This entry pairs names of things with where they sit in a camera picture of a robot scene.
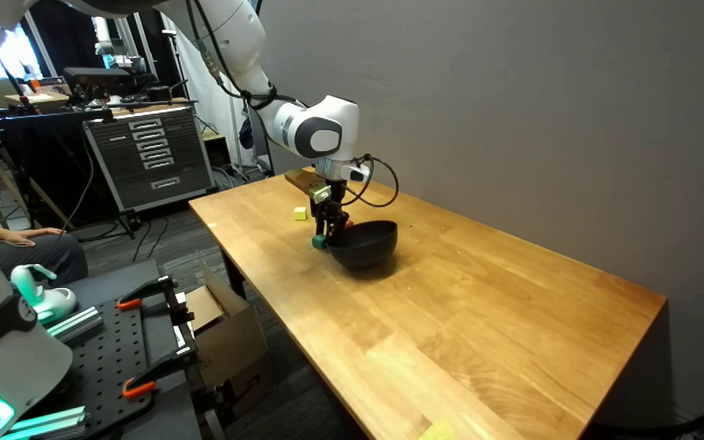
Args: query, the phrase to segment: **carpet floor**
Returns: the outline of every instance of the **carpet floor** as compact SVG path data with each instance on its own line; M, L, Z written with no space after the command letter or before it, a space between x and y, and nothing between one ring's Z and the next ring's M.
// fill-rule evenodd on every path
M147 259L153 247L162 273L178 281L179 290L190 292L203 283L201 261L227 279L215 238L183 203L148 213L151 232L142 242L137 260ZM157 237L169 220L167 231ZM120 236L84 243L91 276L132 263L135 248L146 234L145 226L135 240ZM291 340L290 335L263 299L246 285L246 297L262 317L268 349L274 365L276 386L257 406L224 428L229 440L256 439L357 439L365 438L349 413Z

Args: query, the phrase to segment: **window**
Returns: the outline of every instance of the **window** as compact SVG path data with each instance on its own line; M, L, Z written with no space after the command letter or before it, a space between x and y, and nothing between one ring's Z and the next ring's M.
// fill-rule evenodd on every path
M23 66L28 66L37 78L42 79L40 64L37 62L37 54L31 47L29 37L23 32L23 28L18 24L14 31L6 31L7 37L0 46L0 59L15 78L23 78L26 72ZM7 78L7 73L0 64L0 78Z

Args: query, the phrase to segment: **black pants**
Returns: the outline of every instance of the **black pants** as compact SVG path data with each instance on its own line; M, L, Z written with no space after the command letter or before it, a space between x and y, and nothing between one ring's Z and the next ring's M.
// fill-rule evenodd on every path
M14 247L0 243L0 269L5 277L9 279L12 268L17 265L43 265L56 273L56 280L51 281L53 287L61 287L89 276L86 253L81 248L81 243L70 234L64 234L58 243L57 238L55 235L31 237L30 240L36 243L34 247Z

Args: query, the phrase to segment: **desk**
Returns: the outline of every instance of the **desk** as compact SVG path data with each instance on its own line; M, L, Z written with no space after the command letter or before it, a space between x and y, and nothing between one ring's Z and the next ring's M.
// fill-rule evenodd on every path
M307 203L277 176L190 206L372 438L577 438L666 301L403 193L347 207L399 226L392 272L350 276Z
M68 285L78 296L80 309L119 298L124 293L140 287L143 282L159 278L156 262L148 260L115 270L105 275L81 279ZM147 298L143 303L151 306L160 296ZM173 324L168 315L143 318L143 332L148 362L155 362L170 350L178 348ZM154 406L142 416L125 424L123 440L153 438L154 440L186 438L199 440L199 428L189 387L184 373L173 373L157 382L159 392L154 396Z

